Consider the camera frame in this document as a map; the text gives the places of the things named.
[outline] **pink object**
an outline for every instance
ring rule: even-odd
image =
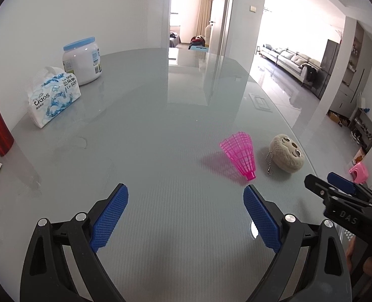
[[[233,134],[219,144],[228,158],[239,172],[247,178],[253,180],[256,178],[256,164],[254,162],[252,138],[249,134],[239,132]]]
[[[363,184],[369,178],[369,172],[362,162],[358,162],[355,166],[353,166],[349,170],[349,173],[352,175],[354,183],[356,184]]]

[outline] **blue lid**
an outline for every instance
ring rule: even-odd
[[[78,47],[83,47],[84,45],[87,45],[87,44],[90,44],[90,43],[93,43],[95,42],[95,37],[89,37],[87,39],[83,39],[83,40],[79,40],[79,41],[76,41],[76,42],[73,42],[73,43],[70,43],[66,46],[63,47],[63,50],[64,51],[70,51],[70,50],[73,50],[73,49],[77,49]]]

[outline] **human hand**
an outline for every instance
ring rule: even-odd
[[[345,255],[346,255],[346,263],[348,265],[348,270],[349,272],[351,272],[352,270],[352,261],[351,261],[351,258],[352,258],[352,255],[354,254],[354,247],[355,247],[355,239],[356,239],[356,236],[354,236],[351,241],[349,242],[349,246],[348,246],[348,249],[346,250],[345,252]],[[372,277],[372,256],[370,258],[368,258],[365,263],[363,264],[363,272]]]

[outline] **plastic jar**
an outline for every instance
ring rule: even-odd
[[[95,37],[70,43],[63,50],[65,72],[75,74],[80,86],[92,82],[101,75],[100,50]]]

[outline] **bed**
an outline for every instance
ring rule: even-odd
[[[180,36],[177,33],[171,32],[169,36],[169,47],[176,47],[180,43]]]

